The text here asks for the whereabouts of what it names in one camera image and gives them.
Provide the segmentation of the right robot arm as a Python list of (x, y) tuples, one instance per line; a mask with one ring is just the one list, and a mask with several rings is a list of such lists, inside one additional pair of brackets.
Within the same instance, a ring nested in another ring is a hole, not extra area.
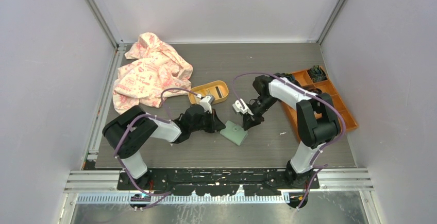
[(263, 114), (280, 101), (296, 112), (298, 149), (287, 162), (285, 178), (292, 188), (301, 187), (314, 169), (314, 162), (324, 147), (341, 133), (339, 112), (327, 93), (314, 94), (284, 74), (260, 75), (253, 81), (258, 97), (253, 103), (236, 100), (232, 107), (242, 116), (242, 128), (248, 130), (264, 122)]

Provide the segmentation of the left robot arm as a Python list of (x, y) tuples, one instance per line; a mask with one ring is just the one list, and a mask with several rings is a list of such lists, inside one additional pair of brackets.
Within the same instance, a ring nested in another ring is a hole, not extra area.
[(158, 118), (140, 106), (134, 106), (106, 124), (102, 135), (130, 173), (130, 183), (137, 189), (145, 189), (150, 183), (150, 175), (139, 150), (149, 138), (179, 144), (193, 132), (216, 133), (225, 127), (215, 109), (205, 110), (198, 104), (190, 105), (185, 113), (173, 120)]

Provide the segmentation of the green card holder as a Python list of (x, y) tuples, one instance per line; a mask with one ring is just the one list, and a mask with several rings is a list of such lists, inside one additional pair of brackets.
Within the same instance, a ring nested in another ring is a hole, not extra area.
[(228, 120), (225, 123), (225, 128), (220, 131), (220, 135), (237, 146), (241, 146), (244, 140), (247, 138), (248, 132), (245, 131), (240, 125)]

